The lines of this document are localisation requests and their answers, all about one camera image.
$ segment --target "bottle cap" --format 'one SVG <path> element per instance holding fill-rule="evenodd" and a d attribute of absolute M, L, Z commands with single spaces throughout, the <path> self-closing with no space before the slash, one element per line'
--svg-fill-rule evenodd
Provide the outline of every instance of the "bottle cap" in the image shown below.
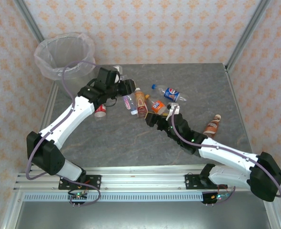
<path fill-rule="evenodd" d="M 131 115 L 136 115 L 138 113 L 137 110 L 131 111 Z"/>

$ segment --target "gray marble table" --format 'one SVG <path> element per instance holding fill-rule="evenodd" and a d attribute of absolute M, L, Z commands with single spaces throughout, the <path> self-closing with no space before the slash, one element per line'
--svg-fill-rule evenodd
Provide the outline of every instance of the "gray marble table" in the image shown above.
<path fill-rule="evenodd" d="M 153 83 L 186 93 L 189 100 L 181 105 L 181 113 L 195 131 L 202 132 L 215 114 L 220 114 L 222 119 L 215 140 L 250 152 L 250 144 L 221 63 L 133 64 L 122 67 L 123 74 L 133 79 L 145 94 L 152 92 Z M 54 121 L 69 105 L 70 100 L 58 90 L 51 120 Z M 122 98 L 114 107 L 107 108 L 106 120 L 97 122 L 94 115 L 85 119 L 69 136 L 61 151 L 68 160 L 81 167 L 212 162 L 188 155 L 165 132 L 150 128 L 144 119 L 132 116 Z"/>

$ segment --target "patterned wallpaper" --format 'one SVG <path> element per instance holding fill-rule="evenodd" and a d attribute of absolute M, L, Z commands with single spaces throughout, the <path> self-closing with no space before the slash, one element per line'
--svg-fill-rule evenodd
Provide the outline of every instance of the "patterned wallpaper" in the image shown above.
<path fill-rule="evenodd" d="M 25 0 L 46 38 L 83 32 L 101 64 L 226 63 L 260 0 Z"/>
<path fill-rule="evenodd" d="M 270 3 L 231 79 L 254 152 L 281 166 L 281 0 Z"/>
<path fill-rule="evenodd" d="M 0 0 L 0 222 L 25 169 L 26 136 L 38 130 L 50 89 L 34 63 L 37 45 L 13 1 Z"/>

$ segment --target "trash bin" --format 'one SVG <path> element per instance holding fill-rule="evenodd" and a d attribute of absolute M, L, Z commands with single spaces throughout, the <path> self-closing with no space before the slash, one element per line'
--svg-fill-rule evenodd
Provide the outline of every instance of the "trash bin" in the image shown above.
<path fill-rule="evenodd" d="M 84 60 L 95 63 L 94 52 L 94 42 L 90 37 L 83 33 L 68 33 L 42 41 L 34 57 L 42 75 L 54 80 L 69 97 L 61 81 L 63 68 L 72 61 Z M 77 92 L 94 78 L 94 67 L 81 62 L 66 69 L 65 83 L 73 95 L 77 95 Z"/>

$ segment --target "brown bottle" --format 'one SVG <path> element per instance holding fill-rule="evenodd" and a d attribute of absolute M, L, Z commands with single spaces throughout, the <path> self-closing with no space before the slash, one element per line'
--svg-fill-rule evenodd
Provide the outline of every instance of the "brown bottle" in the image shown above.
<path fill-rule="evenodd" d="M 145 95 L 141 92 L 140 88 L 135 89 L 136 104 L 139 118 L 145 118 L 148 112 L 148 108 L 145 103 Z"/>
<path fill-rule="evenodd" d="M 208 137 L 213 138 L 218 130 L 220 120 L 221 120 L 221 115 L 216 114 L 214 119 L 210 123 L 208 123 L 203 134 L 205 134 Z"/>

